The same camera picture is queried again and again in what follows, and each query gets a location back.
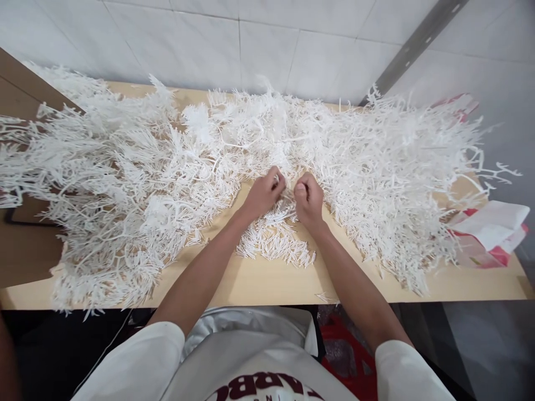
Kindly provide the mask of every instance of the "hand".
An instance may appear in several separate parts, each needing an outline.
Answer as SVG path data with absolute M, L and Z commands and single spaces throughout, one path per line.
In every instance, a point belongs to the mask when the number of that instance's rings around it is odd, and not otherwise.
M 241 212 L 251 222 L 265 215 L 279 200 L 284 188 L 286 188 L 284 176 L 277 166 L 272 166 L 266 176 L 256 179 L 241 207 Z
M 304 173 L 294 188 L 297 218 L 308 231 L 321 226 L 323 190 L 310 173 Z

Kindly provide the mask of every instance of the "forearm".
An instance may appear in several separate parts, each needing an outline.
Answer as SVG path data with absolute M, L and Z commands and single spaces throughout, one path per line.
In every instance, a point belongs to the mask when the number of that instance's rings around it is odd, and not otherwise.
M 372 351 L 388 340 L 412 345 L 396 315 L 325 222 L 310 230 L 322 254 L 334 289 L 347 314 Z
M 149 324 L 171 321 L 187 336 L 212 300 L 232 252 L 249 224 L 250 218 L 238 210 L 182 272 Z

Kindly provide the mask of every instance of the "t-shirt sleeve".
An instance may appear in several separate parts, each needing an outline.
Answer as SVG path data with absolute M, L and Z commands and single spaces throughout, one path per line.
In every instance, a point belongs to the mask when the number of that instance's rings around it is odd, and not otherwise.
M 73 400 L 159 400 L 183 347 L 184 333 L 176 324 L 147 326 L 111 351 Z
M 375 352 L 379 401 L 455 401 L 422 356 L 409 344 L 391 340 Z

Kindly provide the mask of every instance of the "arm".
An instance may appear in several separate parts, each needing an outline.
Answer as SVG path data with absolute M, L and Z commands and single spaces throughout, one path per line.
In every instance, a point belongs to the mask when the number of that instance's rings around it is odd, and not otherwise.
M 11 336 L 0 313 L 0 399 L 22 400 L 21 384 L 18 379 L 17 358 Z
M 148 324 L 170 321 L 188 335 L 212 300 L 242 234 L 272 208 L 285 186 L 275 166 L 255 181 L 244 205 L 177 278 Z
M 396 315 L 322 219 L 323 191 L 310 173 L 294 188 L 297 216 L 318 245 L 334 289 L 372 352 L 388 340 L 412 346 Z

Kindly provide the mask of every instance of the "red lettering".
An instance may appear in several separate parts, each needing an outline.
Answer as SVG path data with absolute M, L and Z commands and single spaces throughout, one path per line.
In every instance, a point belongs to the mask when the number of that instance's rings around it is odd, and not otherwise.
M 214 394 L 217 394 L 215 401 L 225 401 L 228 396 L 228 387 L 227 386 L 219 387 L 216 391 L 212 393 L 212 395 L 208 397 L 208 400 L 210 400 Z
M 319 395 L 318 393 L 316 393 L 313 389 L 310 389 L 310 391 L 308 391 L 307 394 L 311 397 L 316 397 L 316 398 L 319 398 L 320 400 L 323 400 L 323 397 Z
M 277 373 L 277 375 L 289 384 L 295 394 L 303 394 L 303 385 L 299 380 L 293 378 L 290 375 L 287 375 L 286 373 Z
M 283 387 L 283 382 L 275 373 L 258 372 L 254 375 L 256 377 L 255 386 L 258 389 L 266 389 L 270 387 Z
M 252 375 L 238 376 L 228 384 L 230 399 L 240 399 L 246 395 L 256 395 L 255 379 Z

